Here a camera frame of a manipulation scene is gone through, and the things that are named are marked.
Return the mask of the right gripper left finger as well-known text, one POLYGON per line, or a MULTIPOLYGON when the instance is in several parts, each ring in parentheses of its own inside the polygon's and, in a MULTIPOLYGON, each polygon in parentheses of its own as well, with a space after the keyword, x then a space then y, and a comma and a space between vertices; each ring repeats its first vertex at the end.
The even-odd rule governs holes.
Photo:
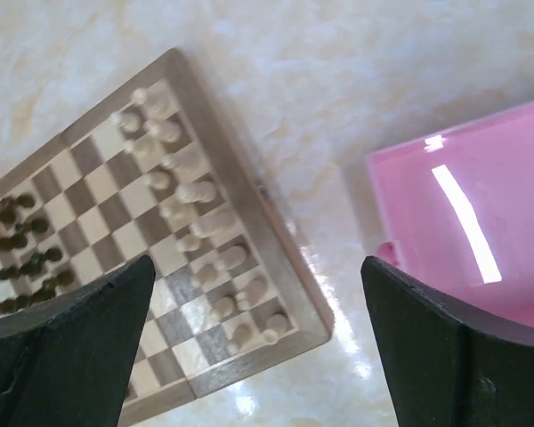
POLYGON ((156 271, 143 255, 0 318, 0 426, 115 426, 156 271))

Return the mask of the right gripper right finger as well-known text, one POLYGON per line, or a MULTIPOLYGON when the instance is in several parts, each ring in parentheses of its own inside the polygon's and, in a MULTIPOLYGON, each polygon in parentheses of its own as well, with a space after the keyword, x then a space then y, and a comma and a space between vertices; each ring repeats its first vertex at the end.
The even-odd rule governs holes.
POLYGON ((361 280, 400 426, 534 426, 534 328, 368 256, 361 280))

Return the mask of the wooden chess board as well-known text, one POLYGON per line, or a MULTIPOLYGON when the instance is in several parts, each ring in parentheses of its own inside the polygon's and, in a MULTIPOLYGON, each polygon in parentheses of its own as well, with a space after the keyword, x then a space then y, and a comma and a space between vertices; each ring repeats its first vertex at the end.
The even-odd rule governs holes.
POLYGON ((327 342, 333 315, 267 195, 172 49, 0 179, 49 229, 0 254, 62 251, 81 286, 148 255, 156 283, 120 424, 131 426, 327 342))

